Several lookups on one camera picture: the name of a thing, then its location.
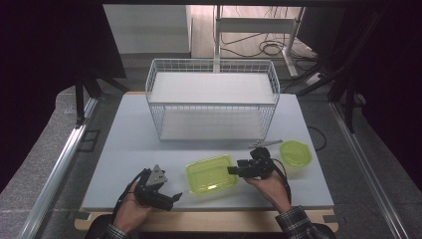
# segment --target sleeve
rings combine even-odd
[[[328,239],[317,231],[301,206],[280,214],[276,220],[289,239]]]
[[[128,239],[128,237],[124,232],[110,224],[101,239]]]

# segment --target yellow-green lid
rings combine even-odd
[[[227,166],[232,166],[232,159],[228,154],[189,163],[186,174],[190,192],[202,195],[235,185],[238,177],[229,174]]]
[[[298,167],[310,164],[313,159],[308,145],[296,140],[283,142],[280,145],[280,156],[288,164]]]

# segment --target black cable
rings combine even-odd
[[[277,48],[278,52],[277,53],[266,52],[265,50],[267,48],[270,48],[270,47]],[[280,47],[278,42],[273,41],[273,40],[266,40],[266,41],[261,42],[260,45],[259,45],[259,48],[263,53],[265,53],[267,56],[270,56],[270,57],[278,56],[282,52],[282,48]]]
[[[303,67],[301,67],[300,65],[299,65],[299,62],[315,62],[316,60],[315,59],[307,59],[307,58],[303,58],[303,59],[297,59],[297,60],[295,60],[295,66],[297,67],[297,68],[299,68],[299,69],[301,69],[302,71],[304,71],[304,72],[308,72],[308,71],[310,71],[313,67],[310,67],[310,68],[303,68]]]
[[[278,9],[279,7],[277,7],[276,6],[276,10],[274,11],[274,14],[273,14],[273,18],[276,18],[276,15],[277,15],[277,9]]]
[[[323,138],[323,144],[322,144],[322,146],[319,147],[319,148],[316,148],[316,151],[320,151],[321,149],[325,148],[326,147],[326,137],[325,137],[325,134],[321,130],[319,130],[318,128],[316,128],[314,126],[308,126],[307,125],[307,128],[310,128],[310,129],[313,129],[313,130],[317,131],[322,136],[322,138]]]
[[[226,49],[226,48],[220,48],[220,50],[222,50],[222,51],[226,51],[226,52],[231,52],[231,53],[233,53],[233,54],[235,54],[235,55],[237,55],[237,56],[239,56],[239,57],[244,57],[244,58],[253,58],[253,57],[257,57],[257,56],[261,55],[261,53],[263,53],[263,52],[260,52],[260,53],[254,54],[254,55],[249,55],[249,56],[246,56],[246,55],[242,55],[242,54],[240,54],[240,53],[234,52],[234,51],[229,50],[229,49]]]
[[[270,12],[272,12],[272,11],[273,11],[273,7],[270,7],[269,10],[264,14],[264,17],[267,16],[267,14],[270,13]]]
[[[286,173],[286,169],[285,169],[285,166],[278,160],[278,159],[274,159],[274,158],[271,158],[273,161],[276,161],[277,163],[279,163],[281,166],[282,166],[282,168],[283,168],[283,172],[284,172],[284,175],[285,175],[285,178],[286,179],[288,179],[288,175],[287,175],[287,173]]]
[[[298,79],[296,79],[294,82],[292,82],[291,84],[289,84],[288,86],[286,86],[283,90],[283,94],[285,94],[287,92],[287,89],[295,86],[301,82],[303,82],[304,80],[307,80],[308,77],[316,72],[319,68],[320,68],[321,64],[320,63],[316,63],[313,67],[311,67],[307,72],[304,72]]]
[[[230,44],[233,44],[233,43],[238,43],[238,42],[241,42],[241,41],[245,41],[245,40],[248,40],[248,39],[250,39],[250,38],[257,37],[257,36],[260,36],[260,35],[263,35],[263,34],[265,34],[265,33],[257,33],[257,34],[251,35],[251,36],[249,36],[249,37],[241,38],[241,39],[235,40],[235,41],[233,41],[233,42],[228,42],[228,43],[224,42],[224,40],[223,40],[223,34],[221,34],[221,35],[220,35],[220,40],[221,40],[221,42],[222,42],[224,45],[230,45]]]
[[[286,7],[285,19],[288,17],[288,10],[289,10],[289,7]],[[285,45],[285,43],[286,43],[286,34],[283,33],[283,45]]]
[[[133,181],[127,185],[126,189],[124,190],[124,192],[120,195],[120,197],[117,200],[117,203],[115,204],[114,210],[112,211],[112,215],[111,215],[111,223],[114,222],[115,217],[117,216],[117,212],[121,207],[121,203],[123,202],[124,198],[127,196],[127,194],[129,193],[131,187],[133,186],[133,184],[137,181],[138,178],[140,178],[140,176],[142,175],[142,172],[140,172],[134,179]]]
[[[273,160],[273,162],[272,162],[273,169],[276,171],[276,173],[279,174],[280,178],[282,179],[283,184],[284,184],[285,189],[286,189],[286,192],[288,193],[289,202],[292,203],[292,191],[291,191],[291,188],[289,186],[289,181],[288,181],[288,176],[286,174],[286,169],[280,161],[276,160],[282,166],[283,171],[285,172],[285,173],[282,173],[282,171],[274,164],[275,159],[273,159],[273,158],[271,158],[271,159]]]
[[[214,21],[215,21],[215,5],[212,7],[212,38],[214,39],[214,45],[215,45],[216,41],[215,41]]]
[[[236,6],[235,10],[236,10],[238,16],[240,17],[240,13],[237,11],[237,6]]]

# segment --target white shelf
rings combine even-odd
[[[158,72],[151,104],[274,105],[265,73]]]
[[[161,140],[264,138],[257,111],[184,111],[164,113]]]

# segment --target person's arm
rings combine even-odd
[[[276,220],[288,238],[328,238],[317,231],[301,206],[292,207],[282,179],[275,171],[265,180],[257,178],[245,178],[245,180],[249,184],[254,185],[279,211],[280,215],[276,217]]]
[[[127,196],[123,199],[113,224],[110,224],[101,239],[126,239],[128,233],[138,228],[152,211],[152,207],[139,205],[133,195],[133,184]]]

